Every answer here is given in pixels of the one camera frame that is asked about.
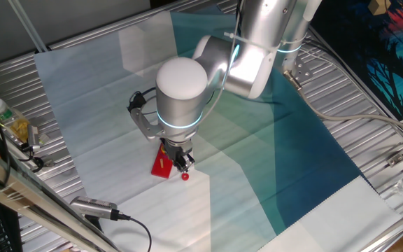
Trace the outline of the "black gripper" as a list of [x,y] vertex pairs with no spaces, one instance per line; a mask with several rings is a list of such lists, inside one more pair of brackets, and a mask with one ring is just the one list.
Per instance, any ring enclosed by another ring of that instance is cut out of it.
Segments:
[[163,146],[167,157],[175,162],[175,166],[179,172],[187,172],[190,165],[195,163],[194,158],[190,154],[192,152],[191,141],[164,141]]

